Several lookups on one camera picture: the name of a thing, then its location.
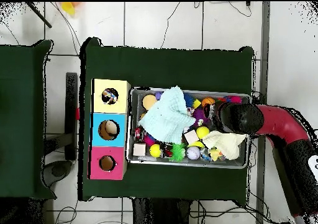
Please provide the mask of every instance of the yellow box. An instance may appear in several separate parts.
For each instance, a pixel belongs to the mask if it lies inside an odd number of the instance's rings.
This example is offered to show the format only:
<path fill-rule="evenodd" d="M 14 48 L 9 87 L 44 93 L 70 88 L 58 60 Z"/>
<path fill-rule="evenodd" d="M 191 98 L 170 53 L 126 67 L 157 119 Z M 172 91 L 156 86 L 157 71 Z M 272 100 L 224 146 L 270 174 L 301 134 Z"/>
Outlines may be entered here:
<path fill-rule="evenodd" d="M 92 107 L 93 112 L 126 114 L 128 108 L 129 90 L 130 84 L 127 81 L 92 79 L 92 91 L 94 98 L 94 105 Z"/>

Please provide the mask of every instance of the round hole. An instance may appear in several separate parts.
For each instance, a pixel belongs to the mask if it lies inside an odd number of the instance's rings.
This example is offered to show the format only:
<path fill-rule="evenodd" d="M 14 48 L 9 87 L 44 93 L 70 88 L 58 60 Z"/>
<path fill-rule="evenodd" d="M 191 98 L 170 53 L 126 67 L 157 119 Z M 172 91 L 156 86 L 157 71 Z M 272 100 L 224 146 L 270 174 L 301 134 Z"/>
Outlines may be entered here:
<path fill-rule="evenodd" d="M 115 104 L 118 101 L 118 92 L 114 88 L 106 88 L 102 92 L 104 104 Z"/>
<path fill-rule="evenodd" d="M 116 166 L 116 162 L 112 156 L 103 156 L 99 160 L 99 166 L 104 171 L 112 171 Z"/>
<path fill-rule="evenodd" d="M 114 140 L 119 134 L 119 125 L 113 120 L 105 120 L 99 124 L 99 136 L 104 140 Z"/>

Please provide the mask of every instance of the dark green cloth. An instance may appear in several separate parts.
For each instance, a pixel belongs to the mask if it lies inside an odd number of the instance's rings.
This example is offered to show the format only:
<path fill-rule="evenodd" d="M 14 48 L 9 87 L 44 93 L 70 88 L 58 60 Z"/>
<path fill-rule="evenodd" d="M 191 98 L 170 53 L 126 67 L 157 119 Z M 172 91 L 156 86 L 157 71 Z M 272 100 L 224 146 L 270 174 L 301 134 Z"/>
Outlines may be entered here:
<path fill-rule="evenodd" d="M 0 197 L 54 198 L 40 177 L 43 67 L 51 45 L 0 45 Z"/>
<path fill-rule="evenodd" d="M 247 169 L 188 168 L 128 164 L 122 181 L 87 178 L 91 79 L 127 80 L 131 86 L 251 93 L 253 50 L 150 50 L 100 47 L 96 38 L 81 47 L 84 88 L 83 197 L 156 197 L 237 200 L 245 203 Z"/>

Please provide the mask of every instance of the wooden block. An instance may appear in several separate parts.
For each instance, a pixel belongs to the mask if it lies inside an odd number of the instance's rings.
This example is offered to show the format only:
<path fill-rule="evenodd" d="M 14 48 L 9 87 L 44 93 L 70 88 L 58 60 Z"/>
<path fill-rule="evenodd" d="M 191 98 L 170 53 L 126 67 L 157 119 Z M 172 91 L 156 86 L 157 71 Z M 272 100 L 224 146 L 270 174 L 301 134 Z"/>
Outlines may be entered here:
<path fill-rule="evenodd" d="M 146 144 L 134 143 L 134 156 L 145 156 L 146 155 Z"/>
<path fill-rule="evenodd" d="M 92 146 L 124 147 L 126 134 L 127 115 L 93 113 Z"/>
<path fill-rule="evenodd" d="M 127 169 L 124 147 L 94 146 L 89 155 L 88 179 L 122 180 Z"/>
<path fill-rule="evenodd" d="M 93 112 L 126 114 L 129 90 L 130 84 L 127 81 L 92 79 Z M 108 97 L 110 94 L 115 95 L 117 100 L 114 100 L 115 97 Z"/>
<path fill-rule="evenodd" d="M 185 133 L 184 137 L 186 138 L 186 141 L 189 145 L 194 143 L 195 141 L 199 141 L 198 135 L 196 134 L 195 130 L 191 130 L 190 132 Z"/>

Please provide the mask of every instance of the light blue towel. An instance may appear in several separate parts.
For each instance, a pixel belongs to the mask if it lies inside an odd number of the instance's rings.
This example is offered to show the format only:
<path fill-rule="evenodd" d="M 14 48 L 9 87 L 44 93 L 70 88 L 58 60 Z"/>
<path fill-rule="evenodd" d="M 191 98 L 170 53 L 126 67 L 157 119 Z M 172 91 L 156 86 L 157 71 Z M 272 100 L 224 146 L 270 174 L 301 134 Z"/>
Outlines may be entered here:
<path fill-rule="evenodd" d="M 139 125 L 161 142 L 181 144 L 183 129 L 195 121 L 187 115 L 183 92 L 176 86 L 161 95 Z"/>

